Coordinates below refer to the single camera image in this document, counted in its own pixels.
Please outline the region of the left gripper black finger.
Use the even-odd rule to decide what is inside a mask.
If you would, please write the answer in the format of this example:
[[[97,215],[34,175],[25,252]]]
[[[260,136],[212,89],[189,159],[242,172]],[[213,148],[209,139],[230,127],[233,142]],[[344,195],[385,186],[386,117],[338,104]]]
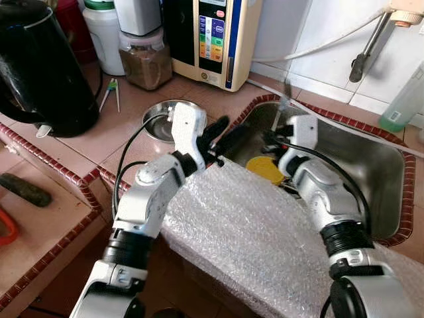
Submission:
[[[229,127],[229,123],[230,119],[228,116],[221,116],[220,119],[208,125],[199,136],[199,151],[208,152],[213,140],[224,133],[225,129]]]
[[[251,130],[250,125],[239,124],[223,134],[218,142],[215,143],[215,157],[235,160],[240,146],[248,140]]]

